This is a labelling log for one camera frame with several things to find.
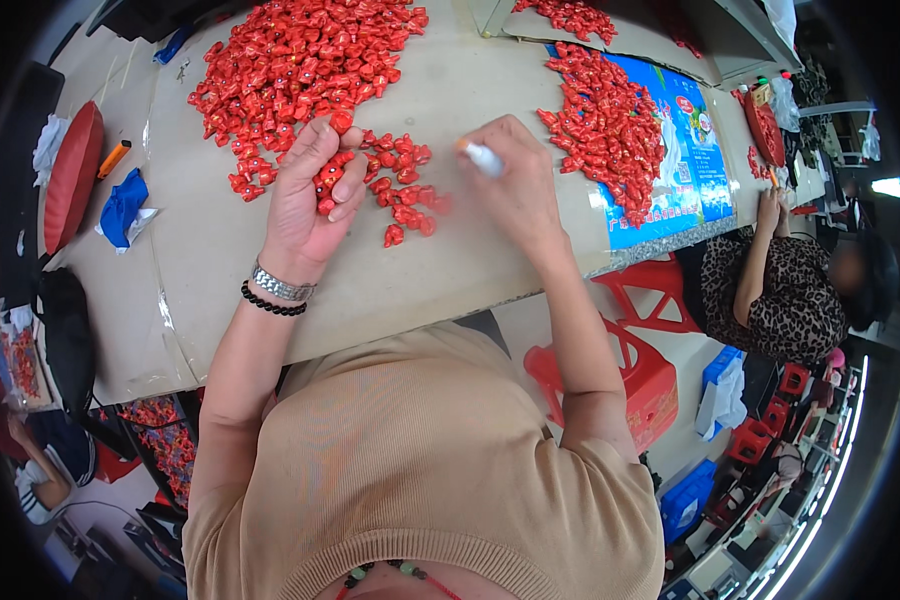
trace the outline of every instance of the black hair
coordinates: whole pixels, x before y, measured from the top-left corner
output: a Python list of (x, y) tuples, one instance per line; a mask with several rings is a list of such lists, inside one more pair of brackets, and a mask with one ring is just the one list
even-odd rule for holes
[(900, 268), (893, 247), (870, 229), (861, 228), (857, 244), (864, 260), (864, 280), (852, 295), (841, 295), (840, 303), (850, 326), (857, 331), (874, 321), (886, 322), (894, 312), (900, 291)]

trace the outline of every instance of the beige knit sweater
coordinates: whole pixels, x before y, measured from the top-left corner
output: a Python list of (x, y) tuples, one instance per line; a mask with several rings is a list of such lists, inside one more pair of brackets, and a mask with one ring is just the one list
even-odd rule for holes
[(249, 485), (183, 530), (190, 597), (312, 600), (370, 561), (474, 571), (525, 600), (656, 598), (650, 474), (558, 447), (489, 338), (444, 323), (298, 367)]

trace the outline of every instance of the white marker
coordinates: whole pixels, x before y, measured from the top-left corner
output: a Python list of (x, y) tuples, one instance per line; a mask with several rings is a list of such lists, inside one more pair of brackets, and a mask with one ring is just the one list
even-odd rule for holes
[(503, 174), (504, 161), (487, 146), (460, 139), (456, 142), (456, 149), (466, 154), (470, 161), (480, 169), (480, 172), (487, 177), (495, 180)]

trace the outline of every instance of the metal watch strap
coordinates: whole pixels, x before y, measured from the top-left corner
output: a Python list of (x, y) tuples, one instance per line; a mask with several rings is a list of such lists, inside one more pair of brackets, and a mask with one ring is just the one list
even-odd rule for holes
[(317, 289), (316, 283), (305, 283), (303, 285), (290, 285), (277, 279), (270, 273), (260, 267), (258, 260), (253, 261), (253, 272), (250, 276), (252, 282), (262, 287), (269, 294), (273, 294), (280, 300), (291, 303), (303, 303), (310, 300)]

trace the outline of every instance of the work table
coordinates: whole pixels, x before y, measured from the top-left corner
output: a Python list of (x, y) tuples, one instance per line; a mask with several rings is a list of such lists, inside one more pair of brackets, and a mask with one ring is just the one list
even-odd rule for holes
[[(729, 93), (702, 86), (734, 215), (611, 249), (604, 206), (594, 200), (596, 185), (581, 173), (557, 172), (565, 154), (547, 141), (550, 133), (535, 114), (537, 108), (555, 111), (564, 101), (559, 75), (543, 66), (545, 47), (481, 38), (467, 0), (414, 4), (421, 5), (430, 24), (400, 53), (403, 77), (382, 99), (361, 104), (355, 124), (377, 135), (409, 133), (415, 143), (428, 144), (433, 157), (420, 167), (417, 183), (452, 192), (456, 209), (438, 221), (432, 237), (408, 231), (401, 246), (384, 249), (390, 211), (368, 197), (294, 330), (286, 363), (540, 291), (529, 262), (469, 209), (454, 163), (454, 141), (502, 114), (520, 118), (552, 152), (560, 218), (582, 275), (621, 269), (755, 221), (758, 192), (769, 184), (750, 173), (747, 150), (754, 141), (743, 109)], [(103, 115), (104, 152), (121, 139), (133, 143), (95, 186), (79, 232), (48, 265), (69, 266), (86, 290), (98, 342), (95, 391), (103, 403), (203, 385), (263, 243), (273, 186), (250, 203), (234, 194), (227, 181), (235, 171), (234, 155), (202, 138), (203, 115), (186, 102), (204, 78), (204, 52), (226, 42), (242, 20), (237, 15), (198, 30), (165, 66), (151, 62), (156, 46), (143, 39), (128, 42), (103, 28), (86, 37), (81, 28), (53, 64), (67, 77), (59, 116), (72, 116), (93, 99)], [(93, 226), (110, 186), (135, 167), (149, 189), (144, 207), (159, 212), (129, 251), (117, 255)], [(795, 204), (823, 194), (820, 176), (800, 167)]]

